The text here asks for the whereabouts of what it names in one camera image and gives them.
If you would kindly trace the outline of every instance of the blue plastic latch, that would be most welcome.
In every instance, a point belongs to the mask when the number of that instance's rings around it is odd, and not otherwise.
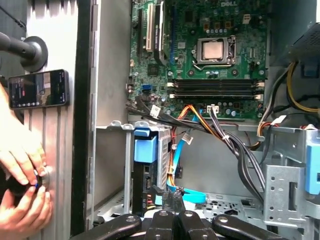
[[[136,130],[134,130],[133,134],[135,136],[139,136],[139,137],[149,137],[150,135],[150,129],[147,128],[137,128]]]
[[[143,132],[142,129],[139,129],[137,132],[140,137],[148,137],[150,131]],[[148,163],[151,164],[154,161],[158,160],[158,137],[152,136],[151,139],[135,139],[134,140],[134,161],[139,163]]]
[[[313,143],[306,147],[305,190],[312,194],[320,193],[320,144]]]

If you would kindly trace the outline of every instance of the motherboard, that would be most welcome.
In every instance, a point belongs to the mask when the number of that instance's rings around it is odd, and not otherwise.
[[[193,104],[259,119],[269,0],[133,0],[128,100],[177,117]]]

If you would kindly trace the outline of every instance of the person's hand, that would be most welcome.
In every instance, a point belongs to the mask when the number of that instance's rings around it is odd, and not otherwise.
[[[0,116],[0,163],[22,185],[35,185],[34,168],[45,175],[45,152],[39,140],[13,115]]]
[[[17,207],[15,197],[7,190],[0,205],[1,240],[21,240],[43,229],[52,216],[50,194],[44,186],[40,187],[33,201],[35,187],[28,189]]]

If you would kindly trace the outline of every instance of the white connector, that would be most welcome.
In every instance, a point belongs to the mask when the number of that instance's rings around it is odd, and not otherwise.
[[[219,113],[219,106],[216,106],[214,104],[211,104],[211,105],[208,105],[206,106],[206,112],[209,113],[211,111],[211,109],[213,110],[213,112],[215,114],[218,114]]]

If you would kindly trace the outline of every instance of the smartphone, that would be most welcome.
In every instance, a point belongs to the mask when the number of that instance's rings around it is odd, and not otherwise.
[[[8,88],[12,110],[57,107],[69,103],[69,74],[63,69],[10,77]]]

